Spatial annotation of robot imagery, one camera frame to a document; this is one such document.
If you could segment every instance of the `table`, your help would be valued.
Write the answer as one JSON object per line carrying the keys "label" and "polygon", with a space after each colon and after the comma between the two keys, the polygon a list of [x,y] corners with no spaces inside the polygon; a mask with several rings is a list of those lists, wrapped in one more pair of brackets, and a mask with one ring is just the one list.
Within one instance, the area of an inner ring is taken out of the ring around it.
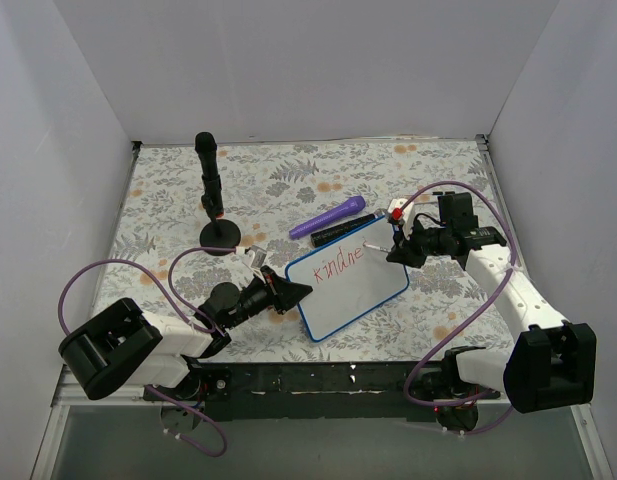
{"label": "table", "polygon": [[[308,237],[292,241],[288,231],[350,196],[363,195],[368,213],[386,208],[393,197],[453,179],[494,200],[474,141],[240,145],[220,147],[217,157],[226,218],[241,228],[241,245],[268,250],[267,263],[279,274],[290,261],[311,250]],[[181,251],[198,246],[199,232],[208,223],[200,203],[202,193],[201,167],[192,147],[142,148],[115,234],[113,256],[137,261],[166,280],[170,262]],[[437,214],[434,205],[419,208]],[[482,225],[497,225],[478,199],[475,211]],[[449,259],[430,258],[409,275],[409,290],[323,342],[310,340],[297,310],[283,316],[264,312],[232,330],[232,343],[207,361],[421,358],[486,296]],[[180,262],[174,283],[184,298],[200,304],[217,283],[244,286],[251,277],[235,255],[199,253]],[[125,265],[108,266],[95,311],[123,296],[133,298],[144,310],[176,315],[147,275]],[[510,350],[513,343],[505,323],[491,308],[451,343],[459,345]]]}

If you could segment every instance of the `black microphone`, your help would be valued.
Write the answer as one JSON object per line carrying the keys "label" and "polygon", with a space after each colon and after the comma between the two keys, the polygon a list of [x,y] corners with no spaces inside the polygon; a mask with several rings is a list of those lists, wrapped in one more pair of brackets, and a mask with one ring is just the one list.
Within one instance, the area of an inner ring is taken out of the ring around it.
{"label": "black microphone", "polygon": [[[199,234],[202,247],[232,248],[241,242],[239,227],[230,220],[221,219],[224,215],[224,202],[221,198],[221,178],[217,168],[217,143],[212,134],[201,132],[195,137],[195,152],[201,162],[201,179],[204,182],[204,194],[201,204],[210,217],[210,223]],[[229,252],[208,252],[210,255],[226,255]]]}
{"label": "black microphone", "polygon": [[217,143],[211,133],[201,132],[195,137],[195,152],[201,162],[201,179],[204,182],[204,194],[201,203],[208,215],[220,218],[224,214],[224,202],[221,198],[221,178],[217,169]]}

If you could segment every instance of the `gray floor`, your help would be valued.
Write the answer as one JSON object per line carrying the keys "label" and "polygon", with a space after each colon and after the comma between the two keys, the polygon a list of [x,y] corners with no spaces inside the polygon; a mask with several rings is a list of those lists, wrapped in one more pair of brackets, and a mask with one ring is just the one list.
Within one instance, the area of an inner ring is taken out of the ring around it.
{"label": "gray floor", "polygon": [[[480,407],[484,422],[500,408]],[[159,408],[72,407],[53,478],[592,478],[570,409],[515,413],[490,434],[463,440],[400,419],[223,425],[229,449],[212,459],[164,435]],[[193,437],[218,445],[204,425]]]}

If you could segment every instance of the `purple microphone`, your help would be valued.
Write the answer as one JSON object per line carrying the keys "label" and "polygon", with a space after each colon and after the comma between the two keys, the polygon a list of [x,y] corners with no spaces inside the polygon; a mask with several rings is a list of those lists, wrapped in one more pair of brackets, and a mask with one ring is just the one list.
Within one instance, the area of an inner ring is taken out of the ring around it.
{"label": "purple microphone", "polygon": [[366,201],[361,195],[356,197],[350,197],[344,203],[338,207],[328,210],[326,213],[322,213],[318,217],[308,220],[306,223],[302,223],[298,227],[293,228],[290,231],[290,238],[296,240],[309,233],[319,230],[320,228],[330,225],[332,222],[339,220],[340,218],[347,217],[348,215],[354,215],[361,212],[366,207]]}

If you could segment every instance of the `blue frame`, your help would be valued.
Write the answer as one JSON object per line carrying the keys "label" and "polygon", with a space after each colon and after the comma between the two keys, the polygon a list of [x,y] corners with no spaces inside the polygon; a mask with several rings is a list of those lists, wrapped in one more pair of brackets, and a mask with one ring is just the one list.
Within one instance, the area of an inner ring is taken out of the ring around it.
{"label": "blue frame", "polygon": [[[342,236],[342,237],[339,237],[339,238],[337,238],[337,239],[333,240],[332,242],[327,243],[326,245],[323,245],[323,246],[319,247],[319,248],[318,248],[318,249],[316,249],[316,250],[313,250],[313,251],[312,251],[312,252],[310,252],[310,253],[307,253],[307,254],[306,254],[306,255],[304,255],[303,257],[299,257],[297,260],[293,260],[293,261],[292,261],[292,262],[290,262],[288,265],[286,265],[286,270],[285,270],[285,272],[284,272],[284,273],[286,274],[286,279],[287,279],[287,280],[292,281],[292,280],[290,279],[290,276],[288,275],[288,269],[289,269],[290,267],[292,267],[295,263],[299,263],[299,262],[301,262],[301,261],[302,261],[302,260],[304,260],[305,258],[308,258],[308,257],[310,257],[310,256],[314,255],[315,253],[320,252],[320,251],[321,251],[321,250],[323,250],[324,248],[329,247],[330,245],[332,245],[333,243],[336,243],[336,242],[338,242],[339,240],[341,240],[341,239],[343,239],[343,238],[346,238],[347,236],[352,235],[353,233],[358,232],[359,230],[363,230],[364,228],[367,228],[367,227],[369,227],[370,225],[372,225],[373,223],[376,223],[376,222],[378,222],[378,221],[380,221],[380,220],[384,220],[384,221],[385,221],[386,219],[385,219],[385,217],[379,217],[379,218],[377,218],[377,219],[375,219],[375,220],[373,220],[373,221],[371,221],[371,222],[366,223],[365,225],[362,225],[362,226],[361,226],[361,227],[359,227],[359,228],[356,228],[356,229],[355,229],[355,230],[353,230],[352,232],[347,233],[346,235],[344,235],[344,236]],[[306,316],[304,315],[304,311],[303,311],[303,310],[302,310],[302,308],[301,308],[301,303],[300,303],[299,305],[297,305],[297,306],[299,307],[299,313],[301,314],[301,319],[304,321],[304,324],[306,325],[306,330],[308,330],[308,335],[310,336],[310,339],[311,339],[313,342],[315,342],[315,343],[322,342],[322,341],[324,341],[326,338],[331,337],[332,335],[334,335],[335,333],[337,333],[338,331],[343,330],[344,328],[346,328],[348,325],[350,325],[350,324],[351,324],[352,322],[354,322],[355,320],[360,319],[360,318],[361,318],[361,317],[363,317],[364,315],[366,315],[366,314],[368,314],[368,313],[372,312],[374,309],[379,308],[380,306],[382,306],[382,305],[383,305],[384,303],[386,303],[387,301],[392,300],[392,299],[393,299],[393,298],[395,298],[397,295],[401,295],[403,292],[405,292],[406,290],[408,290],[408,287],[410,286],[410,277],[408,276],[408,271],[406,270],[406,267],[405,267],[405,266],[404,266],[404,275],[406,276],[406,286],[405,286],[402,290],[399,290],[399,291],[398,291],[397,293],[395,293],[393,296],[388,297],[387,299],[385,299],[385,300],[383,300],[383,301],[379,302],[379,303],[378,303],[377,305],[375,305],[374,307],[372,307],[372,308],[370,308],[370,309],[366,310],[366,311],[365,311],[364,313],[362,313],[361,315],[356,316],[355,318],[353,318],[352,320],[350,320],[348,323],[346,323],[346,324],[342,325],[342,326],[341,326],[341,327],[339,327],[337,330],[332,331],[331,333],[329,333],[328,335],[326,335],[325,337],[320,338],[320,339],[316,339],[315,337],[313,337],[313,336],[312,336],[312,332],[310,331],[310,326],[308,325],[308,322],[306,321]]]}

